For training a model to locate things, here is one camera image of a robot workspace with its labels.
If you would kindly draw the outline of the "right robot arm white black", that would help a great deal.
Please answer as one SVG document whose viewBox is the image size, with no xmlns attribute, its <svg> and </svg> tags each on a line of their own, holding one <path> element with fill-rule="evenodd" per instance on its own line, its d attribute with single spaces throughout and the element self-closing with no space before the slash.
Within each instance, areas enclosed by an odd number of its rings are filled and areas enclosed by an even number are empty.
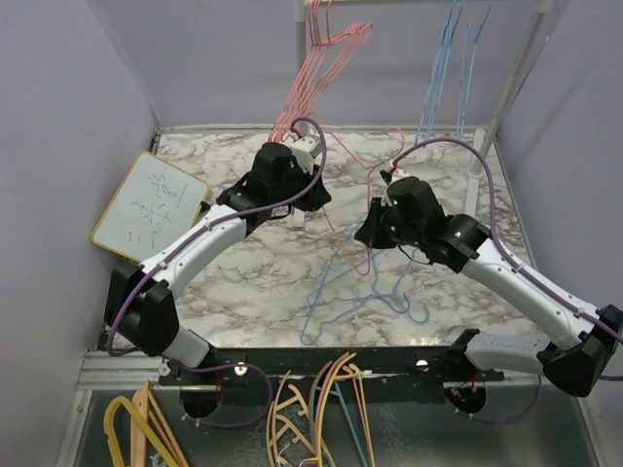
<svg viewBox="0 0 623 467">
<path fill-rule="evenodd" d="M 413 177 L 390 183 L 373 198 L 355 233 L 371 249 L 417 247 L 427 260 L 496 293 L 539 329 L 536 336 L 462 334 L 447 357 L 449 373 L 469 380 L 481 370 L 544 376 L 575 397 L 588 396 L 622 338 L 622 311 L 597 307 L 565 291 L 517 259 L 492 229 L 466 214 L 444 212 L 428 183 Z"/>
</svg>

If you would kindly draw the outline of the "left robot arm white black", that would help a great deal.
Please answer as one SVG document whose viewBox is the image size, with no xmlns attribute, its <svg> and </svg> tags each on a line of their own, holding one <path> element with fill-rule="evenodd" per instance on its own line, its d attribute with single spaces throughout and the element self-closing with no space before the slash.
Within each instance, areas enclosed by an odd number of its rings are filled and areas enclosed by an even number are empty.
<svg viewBox="0 0 623 467">
<path fill-rule="evenodd" d="M 319 137 L 291 143 L 266 142 L 251 169 L 223 191 L 205 215 L 168 247 L 136 266 L 114 269 L 105 308 L 107 350 L 121 335 L 133 349 L 181 364 L 189 381 L 214 375 L 211 344 L 181 325 L 175 301 L 221 253 L 272 220 L 280 207 L 315 212 L 331 196 L 322 183 L 327 147 Z"/>
</svg>

